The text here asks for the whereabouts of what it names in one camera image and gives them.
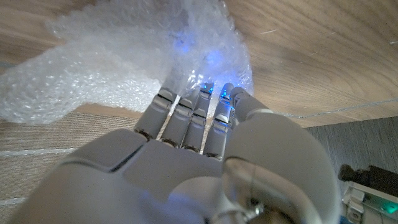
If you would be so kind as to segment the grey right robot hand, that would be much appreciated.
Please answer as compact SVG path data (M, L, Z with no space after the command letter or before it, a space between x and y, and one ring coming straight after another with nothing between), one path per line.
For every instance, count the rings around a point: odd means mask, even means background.
M338 223L340 192L328 154L300 125L273 113L242 88L220 158L119 129L57 165L11 223Z

